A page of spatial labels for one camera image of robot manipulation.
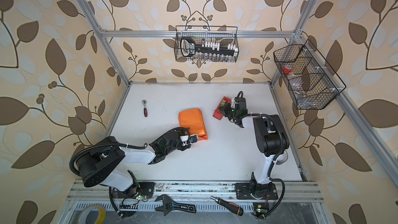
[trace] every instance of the orange bag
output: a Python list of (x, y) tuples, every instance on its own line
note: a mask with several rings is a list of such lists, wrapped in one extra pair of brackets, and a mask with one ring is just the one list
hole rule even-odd
[(189, 128), (190, 134), (197, 134), (199, 140), (207, 140), (207, 132), (201, 110), (195, 108), (180, 112), (178, 114), (178, 122), (180, 122), (181, 127)]

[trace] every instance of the wire basket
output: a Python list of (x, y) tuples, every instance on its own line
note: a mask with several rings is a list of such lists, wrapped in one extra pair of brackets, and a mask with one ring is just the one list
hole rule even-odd
[(236, 62), (239, 55), (237, 27), (176, 26), (176, 61)]
[[(312, 46), (292, 44), (276, 50), (274, 60), (297, 109), (324, 109), (346, 85), (326, 61), (320, 65), (311, 54)], [(325, 70), (336, 75), (343, 86), (336, 85)]]

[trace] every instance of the screwdriver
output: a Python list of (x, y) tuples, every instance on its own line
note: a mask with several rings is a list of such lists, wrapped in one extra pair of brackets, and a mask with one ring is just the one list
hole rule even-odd
[(238, 205), (232, 203), (232, 202), (227, 202), (222, 200), (221, 198), (217, 197), (211, 197), (214, 201), (217, 202), (217, 204), (220, 204), (223, 207), (226, 207), (229, 211), (231, 211), (234, 214), (237, 214), (239, 216), (243, 215), (243, 209), (239, 207)]

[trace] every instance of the white table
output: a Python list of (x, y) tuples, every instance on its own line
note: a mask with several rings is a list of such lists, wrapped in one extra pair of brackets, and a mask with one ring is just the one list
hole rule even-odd
[[(127, 166), (138, 180), (248, 181), (260, 156), (254, 131), (214, 118), (213, 112), (225, 96), (234, 99), (243, 91), (252, 113), (278, 114), (267, 84), (133, 84), (111, 136), (131, 145), (152, 143), (168, 130), (179, 127), (178, 113), (199, 108), (209, 140), (175, 150), (165, 160), (148, 165)], [(147, 101), (144, 117), (142, 100)], [(288, 160), (272, 170), (273, 178), (301, 181), (291, 148)]]

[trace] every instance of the yellow tape roll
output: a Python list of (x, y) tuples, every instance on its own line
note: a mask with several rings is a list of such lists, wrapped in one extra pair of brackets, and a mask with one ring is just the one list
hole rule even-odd
[(79, 215), (79, 219), (78, 219), (77, 223), (78, 224), (86, 224), (87, 216), (93, 209), (98, 210), (98, 217), (97, 217), (97, 220), (94, 222), (94, 224), (102, 224), (102, 222), (105, 220), (106, 210), (104, 207), (102, 207), (101, 205), (97, 205), (97, 204), (90, 205), (90, 206), (86, 207), (85, 209), (83, 209), (83, 211)]

